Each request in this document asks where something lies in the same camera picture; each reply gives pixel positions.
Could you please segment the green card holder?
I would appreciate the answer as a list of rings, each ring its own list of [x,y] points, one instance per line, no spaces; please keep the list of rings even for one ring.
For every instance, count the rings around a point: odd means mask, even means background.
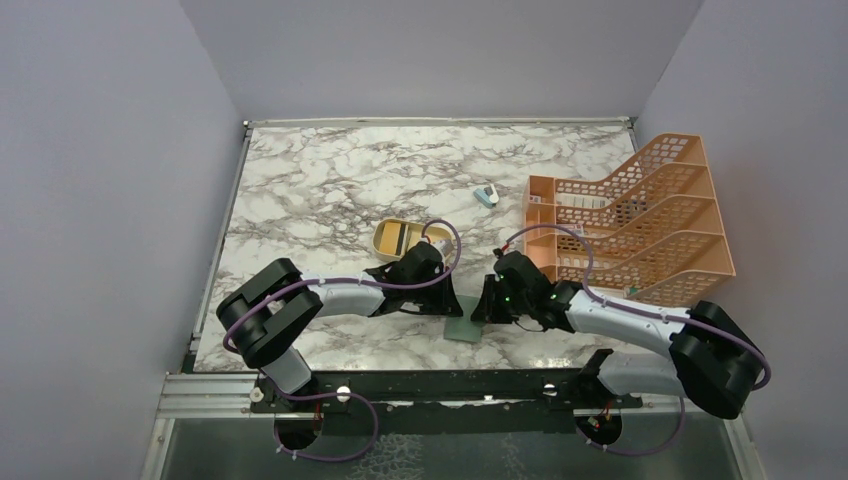
[[[469,344],[480,343],[484,323],[475,322],[472,319],[472,314],[479,303],[479,299],[459,295],[457,300],[462,309],[462,315],[460,317],[448,317],[445,320],[443,339]]]

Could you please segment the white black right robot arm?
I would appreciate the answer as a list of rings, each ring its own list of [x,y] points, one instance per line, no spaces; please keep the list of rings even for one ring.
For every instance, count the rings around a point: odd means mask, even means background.
[[[767,376],[761,350],[718,305],[660,307],[615,300],[576,281],[550,281],[525,255],[501,255],[484,278],[471,318],[510,324],[528,316],[544,330],[613,338],[643,348],[595,357],[577,380],[579,398],[600,407],[614,396],[684,397],[722,419],[739,416]]]

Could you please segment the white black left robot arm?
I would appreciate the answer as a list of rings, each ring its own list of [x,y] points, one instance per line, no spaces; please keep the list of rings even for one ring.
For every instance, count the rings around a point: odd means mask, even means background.
[[[315,386],[293,344],[309,323],[339,315],[379,317],[408,304],[421,315],[462,316],[446,263],[452,248],[449,240],[421,240],[399,260],[352,277],[305,274],[278,258],[216,308],[224,345],[275,383],[285,407],[302,410],[313,401]]]

